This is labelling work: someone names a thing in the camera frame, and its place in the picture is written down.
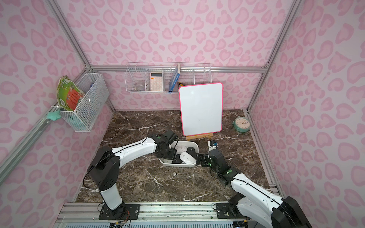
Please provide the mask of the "grey lilac computer mouse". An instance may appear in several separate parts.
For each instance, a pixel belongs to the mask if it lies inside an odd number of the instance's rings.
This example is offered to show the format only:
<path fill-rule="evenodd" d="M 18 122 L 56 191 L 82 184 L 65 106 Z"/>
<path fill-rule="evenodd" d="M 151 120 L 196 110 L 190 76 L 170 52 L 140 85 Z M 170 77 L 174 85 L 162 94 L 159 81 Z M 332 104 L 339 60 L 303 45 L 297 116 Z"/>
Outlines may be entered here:
<path fill-rule="evenodd" d="M 194 164 L 196 163 L 196 159 L 191 156 L 190 154 L 188 154 L 187 152 L 183 152 L 180 154 L 180 159 L 182 161 L 182 163 L 184 164 Z"/>

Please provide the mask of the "white plastic storage box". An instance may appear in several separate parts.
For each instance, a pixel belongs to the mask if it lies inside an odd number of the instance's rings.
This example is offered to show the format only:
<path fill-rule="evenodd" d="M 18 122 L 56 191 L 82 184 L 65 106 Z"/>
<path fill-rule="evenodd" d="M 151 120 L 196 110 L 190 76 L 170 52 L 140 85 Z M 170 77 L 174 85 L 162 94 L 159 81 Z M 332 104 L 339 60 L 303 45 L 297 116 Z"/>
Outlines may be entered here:
<path fill-rule="evenodd" d="M 163 166 L 193 168 L 196 165 L 199 147 L 195 142 L 175 141 L 170 147 L 176 149 L 175 158 L 159 159 Z"/>

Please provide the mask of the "white computer mouse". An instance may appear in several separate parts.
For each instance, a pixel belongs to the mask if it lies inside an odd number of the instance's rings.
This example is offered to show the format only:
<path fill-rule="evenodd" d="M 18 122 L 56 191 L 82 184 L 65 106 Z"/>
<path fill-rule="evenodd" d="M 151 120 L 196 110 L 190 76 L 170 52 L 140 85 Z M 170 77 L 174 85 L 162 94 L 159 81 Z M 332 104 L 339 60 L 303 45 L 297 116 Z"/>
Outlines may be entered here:
<path fill-rule="evenodd" d="M 184 145 L 178 145 L 175 147 L 175 149 L 176 149 L 176 154 L 187 152 L 187 147 Z"/>

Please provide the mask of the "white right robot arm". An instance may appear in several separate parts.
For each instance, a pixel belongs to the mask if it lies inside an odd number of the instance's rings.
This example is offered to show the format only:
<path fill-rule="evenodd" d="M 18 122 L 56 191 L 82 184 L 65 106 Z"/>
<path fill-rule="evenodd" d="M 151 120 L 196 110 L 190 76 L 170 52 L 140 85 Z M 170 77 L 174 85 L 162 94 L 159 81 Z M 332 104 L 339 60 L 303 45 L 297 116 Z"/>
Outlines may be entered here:
<path fill-rule="evenodd" d="M 312 227 L 294 198 L 282 198 L 255 184 L 238 169 L 229 166 L 219 149 L 198 154 L 197 161 L 216 173 L 222 184 L 237 192 L 232 200 L 241 215 L 254 219 L 265 228 Z"/>

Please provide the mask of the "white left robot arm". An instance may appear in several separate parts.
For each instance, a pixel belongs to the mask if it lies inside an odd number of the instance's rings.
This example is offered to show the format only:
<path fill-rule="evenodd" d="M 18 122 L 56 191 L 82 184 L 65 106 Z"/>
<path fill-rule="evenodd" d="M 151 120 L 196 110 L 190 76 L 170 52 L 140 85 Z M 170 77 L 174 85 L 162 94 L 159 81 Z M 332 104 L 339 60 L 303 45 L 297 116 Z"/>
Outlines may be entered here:
<path fill-rule="evenodd" d="M 104 146 L 97 151 L 86 173 L 96 184 L 109 210 L 125 211 L 125 203 L 117 187 L 121 169 L 135 159 L 149 154 L 155 154 L 158 159 L 173 159 L 176 156 L 173 143 L 176 143 L 177 139 L 177 134 L 168 130 L 163 134 L 151 134 L 125 146 Z"/>

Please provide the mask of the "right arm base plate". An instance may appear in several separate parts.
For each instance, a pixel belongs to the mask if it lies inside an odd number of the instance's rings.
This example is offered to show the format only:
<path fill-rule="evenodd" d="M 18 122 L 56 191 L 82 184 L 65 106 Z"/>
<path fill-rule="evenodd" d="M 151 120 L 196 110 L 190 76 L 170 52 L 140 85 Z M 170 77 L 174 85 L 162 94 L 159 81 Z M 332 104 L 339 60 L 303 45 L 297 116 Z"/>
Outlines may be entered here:
<path fill-rule="evenodd" d="M 213 210 L 216 211 L 218 219 L 241 219 L 243 216 L 239 213 L 235 205 L 226 203 L 215 203 Z"/>

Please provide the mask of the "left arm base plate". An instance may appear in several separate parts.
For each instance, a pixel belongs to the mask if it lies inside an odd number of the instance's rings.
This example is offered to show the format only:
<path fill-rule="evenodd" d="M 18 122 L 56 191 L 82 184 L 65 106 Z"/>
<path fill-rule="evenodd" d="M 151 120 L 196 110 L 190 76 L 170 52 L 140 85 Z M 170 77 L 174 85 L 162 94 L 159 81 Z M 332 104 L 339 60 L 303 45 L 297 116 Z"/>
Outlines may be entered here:
<path fill-rule="evenodd" d="M 140 204 L 122 204 L 115 210 L 111 210 L 107 205 L 103 205 L 99 220 L 118 220 L 123 221 L 125 219 L 137 220 L 140 212 Z"/>

